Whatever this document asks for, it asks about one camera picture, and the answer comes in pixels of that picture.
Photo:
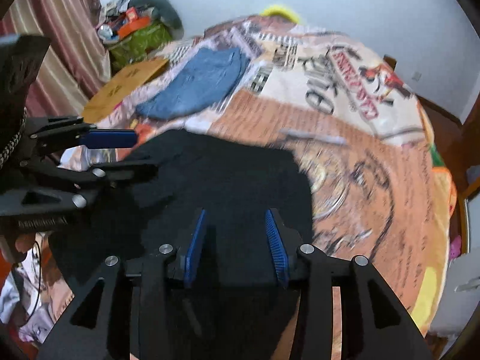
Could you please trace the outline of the left hand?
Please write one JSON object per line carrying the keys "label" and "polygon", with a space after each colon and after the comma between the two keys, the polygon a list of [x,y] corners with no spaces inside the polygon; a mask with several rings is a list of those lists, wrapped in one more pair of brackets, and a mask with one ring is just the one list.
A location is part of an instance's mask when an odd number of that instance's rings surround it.
{"label": "left hand", "polygon": [[36,235],[34,233],[20,234],[16,239],[16,249],[24,254],[34,246]]}

